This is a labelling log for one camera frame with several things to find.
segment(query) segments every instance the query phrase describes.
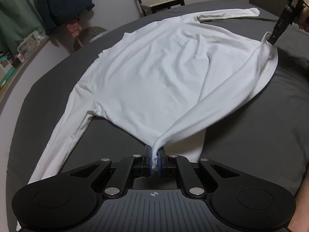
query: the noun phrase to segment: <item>metal screw cap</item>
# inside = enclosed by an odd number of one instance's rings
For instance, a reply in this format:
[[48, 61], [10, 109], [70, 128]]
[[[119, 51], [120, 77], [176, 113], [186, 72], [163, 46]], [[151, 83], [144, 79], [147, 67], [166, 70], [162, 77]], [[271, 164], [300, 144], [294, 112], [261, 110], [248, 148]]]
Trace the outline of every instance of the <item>metal screw cap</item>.
[[204, 189], [200, 188], [200, 187], [193, 187], [189, 190], [189, 192], [191, 194], [194, 194], [194, 195], [201, 195], [203, 194], [205, 191]]
[[120, 192], [120, 190], [116, 187], [109, 187], [109, 188], [105, 189], [104, 192], [108, 195], [115, 195], [115, 194], [118, 194]]

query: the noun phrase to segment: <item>gray bed sheet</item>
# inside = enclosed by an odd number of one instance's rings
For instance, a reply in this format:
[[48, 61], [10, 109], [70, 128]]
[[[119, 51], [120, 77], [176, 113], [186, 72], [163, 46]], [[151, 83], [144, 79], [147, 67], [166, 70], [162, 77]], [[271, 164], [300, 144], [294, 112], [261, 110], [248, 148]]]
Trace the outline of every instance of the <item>gray bed sheet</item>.
[[[7, 169], [7, 216], [10, 231], [16, 219], [11, 210], [15, 192], [26, 185], [64, 112], [68, 96], [98, 54], [117, 43], [125, 32], [150, 22], [187, 13], [251, 8], [237, 0], [208, 1], [159, 12], [126, 24], [84, 46], [55, 66], [31, 88], [23, 103], [10, 149]], [[208, 24], [261, 40], [277, 17], [260, 9], [258, 19], [229, 19]], [[248, 104], [209, 127], [201, 157], [277, 183], [296, 194], [309, 158], [309, 36], [290, 26], [276, 43], [279, 62], [266, 86]], [[144, 144], [112, 123], [94, 117], [62, 171], [103, 157], [143, 153]]]

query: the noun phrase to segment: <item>box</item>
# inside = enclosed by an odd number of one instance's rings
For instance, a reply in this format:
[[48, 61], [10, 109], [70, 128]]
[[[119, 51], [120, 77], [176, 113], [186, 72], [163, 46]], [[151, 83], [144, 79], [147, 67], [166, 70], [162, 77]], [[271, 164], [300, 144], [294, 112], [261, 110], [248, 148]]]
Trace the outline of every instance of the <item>box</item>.
[[0, 63], [0, 88], [2, 88], [10, 76], [14, 73], [15, 68], [6, 59]]

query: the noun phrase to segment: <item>human arm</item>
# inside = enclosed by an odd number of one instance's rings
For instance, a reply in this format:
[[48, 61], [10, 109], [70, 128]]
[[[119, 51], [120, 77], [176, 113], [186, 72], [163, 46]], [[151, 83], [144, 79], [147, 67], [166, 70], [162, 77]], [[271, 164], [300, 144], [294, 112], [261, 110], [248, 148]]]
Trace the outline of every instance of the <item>human arm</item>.
[[306, 7], [302, 10], [302, 12], [301, 12], [301, 14], [300, 14], [300, 16], [299, 16], [299, 22], [298, 22], [298, 26], [299, 26], [302, 30], [304, 30], [304, 31], [306, 31], [306, 32], [309, 32], [309, 24], [306, 22], [306, 20], [307, 20], [308, 17], [309, 17], [309, 7], [306, 6]]
[[309, 232], [309, 171], [296, 196], [296, 211], [288, 228], [292, 232]]

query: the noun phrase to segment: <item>white long-sleeve shirt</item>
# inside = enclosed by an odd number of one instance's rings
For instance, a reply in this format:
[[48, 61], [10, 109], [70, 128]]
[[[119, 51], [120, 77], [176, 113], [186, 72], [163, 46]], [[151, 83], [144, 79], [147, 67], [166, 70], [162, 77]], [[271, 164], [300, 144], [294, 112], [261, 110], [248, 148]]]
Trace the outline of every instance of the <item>white long-sleeve shirt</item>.
[[75, 85], [29, 182], [58, 173], [94, 115], [151, 145], [154, 165], [160, 147], [248, 102], [278, 63], [270, 34], [259, 42], [200, 21], [257, 16], [255, 8], [199, 12], [125, 33]]

